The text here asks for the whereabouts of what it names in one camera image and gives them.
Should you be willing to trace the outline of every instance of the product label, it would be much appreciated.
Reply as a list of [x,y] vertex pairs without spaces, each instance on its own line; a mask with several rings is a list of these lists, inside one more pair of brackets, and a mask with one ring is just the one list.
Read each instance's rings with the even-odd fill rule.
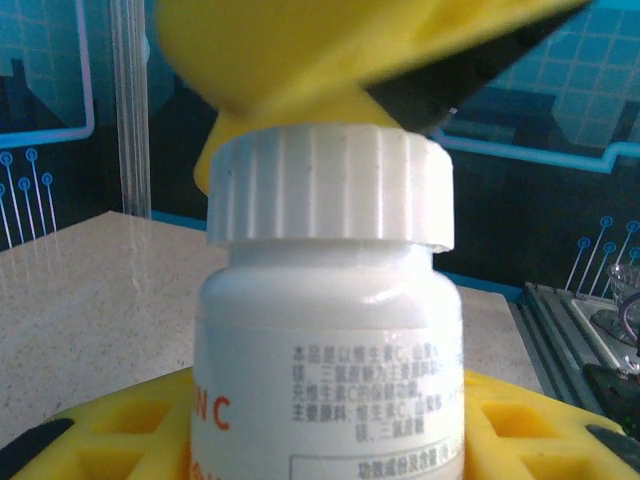
[[462,478],[461,335],[198,322],[192,479]]

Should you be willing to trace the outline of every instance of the white bottle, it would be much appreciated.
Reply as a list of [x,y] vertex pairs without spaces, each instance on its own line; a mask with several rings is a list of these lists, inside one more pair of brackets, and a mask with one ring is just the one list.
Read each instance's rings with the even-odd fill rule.
[[399,129],[297,125],[215,155],[192,478],[459,479],[451,159]]

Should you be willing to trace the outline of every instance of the white countertop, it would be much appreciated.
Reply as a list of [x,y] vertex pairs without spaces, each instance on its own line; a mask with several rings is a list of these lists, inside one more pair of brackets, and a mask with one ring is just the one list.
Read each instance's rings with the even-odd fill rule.
[[[54,413],[192,364],[203,232],[106,213],[0,253],[0,447]],[[541,391],[501,295],[461,288],[465,366]]]

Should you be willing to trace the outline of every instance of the bottle cap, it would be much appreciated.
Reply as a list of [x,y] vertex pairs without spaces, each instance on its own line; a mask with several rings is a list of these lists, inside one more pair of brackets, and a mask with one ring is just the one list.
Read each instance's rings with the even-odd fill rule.
[[208,239],[387,240],[454,245],[451,157],[422,135],[372,125],[252,132],[213,157]]

